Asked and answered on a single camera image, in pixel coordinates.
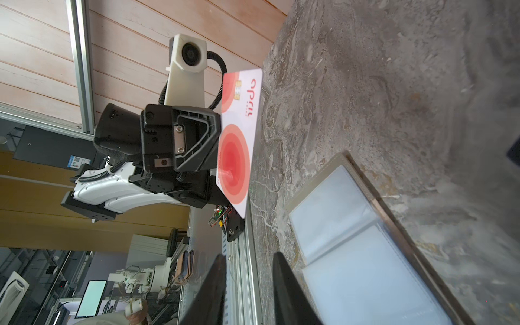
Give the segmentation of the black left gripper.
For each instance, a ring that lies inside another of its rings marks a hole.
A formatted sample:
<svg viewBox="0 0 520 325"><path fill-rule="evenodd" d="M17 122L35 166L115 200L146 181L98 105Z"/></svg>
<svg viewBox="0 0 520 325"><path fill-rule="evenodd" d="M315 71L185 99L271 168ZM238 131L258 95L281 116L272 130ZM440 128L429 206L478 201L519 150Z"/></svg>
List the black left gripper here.
<svg viewBox="0 0 520 325"><path fill-rule="evenodd" d="M176 152L175 127L183 127L184 151ZM209 108L149 104L139 115L108 104L93 139L117 162L140 163L149 173L215 169L221 116Z"/></svg>

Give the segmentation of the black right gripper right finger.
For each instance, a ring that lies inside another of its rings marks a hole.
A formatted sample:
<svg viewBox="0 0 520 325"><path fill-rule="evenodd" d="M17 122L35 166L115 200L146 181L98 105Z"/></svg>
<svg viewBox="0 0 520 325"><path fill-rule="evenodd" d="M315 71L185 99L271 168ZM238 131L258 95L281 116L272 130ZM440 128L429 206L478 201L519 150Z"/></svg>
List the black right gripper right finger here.
<svg viewBox="0 0 520 325"><path fill-rule="evenodd" d="M276 324L322 324L281 252L272 264Z"/></svg>

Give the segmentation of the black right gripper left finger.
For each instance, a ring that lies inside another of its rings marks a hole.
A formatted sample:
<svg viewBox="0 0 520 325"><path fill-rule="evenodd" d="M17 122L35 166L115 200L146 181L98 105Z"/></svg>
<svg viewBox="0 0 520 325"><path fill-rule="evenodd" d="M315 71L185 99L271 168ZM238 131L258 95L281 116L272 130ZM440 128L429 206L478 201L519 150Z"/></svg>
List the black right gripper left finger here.
<svg viewBox="0 0 520 325"><path fill-rule="evenodd" d="M219 254L215 258L191 306L180 320L180 325L223 324L226 272L226 258Z"/></svg>

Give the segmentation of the white april red circle card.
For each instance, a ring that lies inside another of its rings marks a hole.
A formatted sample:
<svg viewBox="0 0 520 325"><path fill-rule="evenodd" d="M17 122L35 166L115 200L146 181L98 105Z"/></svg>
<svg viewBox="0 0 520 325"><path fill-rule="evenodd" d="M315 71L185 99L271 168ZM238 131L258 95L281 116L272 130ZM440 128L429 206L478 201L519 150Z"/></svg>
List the white april red circle card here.
<svg viewBox="0 0 520 325"><path fill-rule="evenodd" d="M216 184L241 218L246 217L262 79L261 69L223 76Z"/></svg>

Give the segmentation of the grey card holder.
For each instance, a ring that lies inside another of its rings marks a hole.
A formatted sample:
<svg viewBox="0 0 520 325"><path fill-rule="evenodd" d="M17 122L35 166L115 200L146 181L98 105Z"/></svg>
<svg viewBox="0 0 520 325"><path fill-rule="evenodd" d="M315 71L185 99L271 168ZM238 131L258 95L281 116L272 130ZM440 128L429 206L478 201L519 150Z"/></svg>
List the grey card holder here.
<svg viewBox="0 0 520 325"><path fill-rule="evenodd" d="M324 324L472 322L344 155L308 180L287 212Z"/></svg>

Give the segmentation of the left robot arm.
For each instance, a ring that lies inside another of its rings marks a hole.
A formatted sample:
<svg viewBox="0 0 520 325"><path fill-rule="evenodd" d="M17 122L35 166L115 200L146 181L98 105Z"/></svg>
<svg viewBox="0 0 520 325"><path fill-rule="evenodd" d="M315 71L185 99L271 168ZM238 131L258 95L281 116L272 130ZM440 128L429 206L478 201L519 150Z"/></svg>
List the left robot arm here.
<svg viewBox="0 0 520 325"><path fill-rule="evenodd" d="M93 139L108 162L82 165L61 205L95 222L153 204L226 207L212 174L221 132L209 108L149 104L136 114L108 104Z"/></svg>

